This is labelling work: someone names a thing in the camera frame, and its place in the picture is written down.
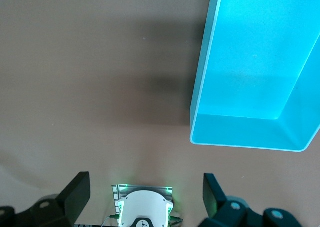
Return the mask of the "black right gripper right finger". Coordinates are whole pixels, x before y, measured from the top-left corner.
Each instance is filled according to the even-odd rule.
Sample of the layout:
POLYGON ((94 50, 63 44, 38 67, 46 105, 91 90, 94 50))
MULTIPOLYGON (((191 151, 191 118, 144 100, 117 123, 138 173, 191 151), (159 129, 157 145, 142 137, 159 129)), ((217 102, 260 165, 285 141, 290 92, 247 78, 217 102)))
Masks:
POLYGON ((212 173, 203 175, 202 198, 208 217, 200 227, 299 227, 300 222, 288 211, 267 208, 254 212, 245 201, 228 197, 212 173))

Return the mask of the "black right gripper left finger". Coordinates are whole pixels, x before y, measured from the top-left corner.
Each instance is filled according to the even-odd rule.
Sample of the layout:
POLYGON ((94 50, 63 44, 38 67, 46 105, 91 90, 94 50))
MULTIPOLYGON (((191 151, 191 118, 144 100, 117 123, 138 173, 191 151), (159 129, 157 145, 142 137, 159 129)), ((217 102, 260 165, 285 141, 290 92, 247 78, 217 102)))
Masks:
POLYGON ((0 208, 2 227, 73 227, 90 200, 90 173, 79 172, 53 197, 44 197, 29 209, 16 213, 11 206, 0 208))

